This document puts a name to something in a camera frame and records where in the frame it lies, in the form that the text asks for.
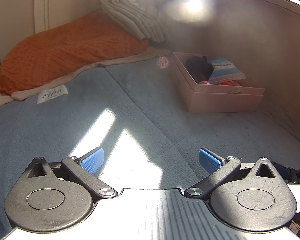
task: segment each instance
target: blue gripper pad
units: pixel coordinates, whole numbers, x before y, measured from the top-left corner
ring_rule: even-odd
[[[209,174],[214,173],[222,167],[221,161],[202,149],[199,151],[199,163]]]
[[[87,172],[94,174],[97,169],[103,164],[105,159],[105,153],[102,148],[96,150],[94,153],[86,157],[81,161],[81,168],[85,169]]]

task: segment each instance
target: black plush toy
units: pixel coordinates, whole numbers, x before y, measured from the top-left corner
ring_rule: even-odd
[[[213,72],[213,66],[206,56],[187,59],[185,67],[196,83],[208,81]]]

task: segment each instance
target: triangular cutout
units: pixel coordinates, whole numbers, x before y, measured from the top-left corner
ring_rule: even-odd
[[[269,169],[268,165],[261,164],[256,176],[258,177],[266,177],[266,178],[274,178],[274,175],[272,174],[271,170]]]
[[[36,163],[32,170],[28,174],[28,178],[33,178],[33,177],[41,177],[45,176],[47,173],[44,171],[42,164],[41,163]]]

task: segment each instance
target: cardboard box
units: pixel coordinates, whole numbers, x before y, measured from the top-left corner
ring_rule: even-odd
[[[245,112],[257,108],[265,90],[260,84],[249,78],[241,80],[245,87],[197,84],[183,65],[194,56],[203,55],[174,52],[170,61],[170,69],[188,112]]]

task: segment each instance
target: white sticker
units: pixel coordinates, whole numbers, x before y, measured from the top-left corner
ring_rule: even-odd
[[[65,85],[61,85],[61,86],[58,86],[58,87],[52,88],[52,89],[43,90],[38,95],[37,104],[40,104],[40,103],[43,103],[47,100],[62,96],[64,94],[68,94],[68,90],[67,90]]]
[[[295,234],[297,234],[300,230],[300,226],[292,220],[291,225],[289,226],[289,229],[294,232]]]

